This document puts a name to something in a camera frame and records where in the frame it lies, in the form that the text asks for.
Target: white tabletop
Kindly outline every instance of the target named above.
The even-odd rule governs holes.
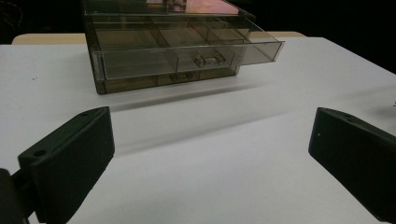
[[[70,223],[379,223],[308,143],[319,106],[396,135],[396,76],[323,38],[280,39],[276,63],[237,77],[109,95],[86,45],[0,46],[0,167],[109,105],[116,154]]]

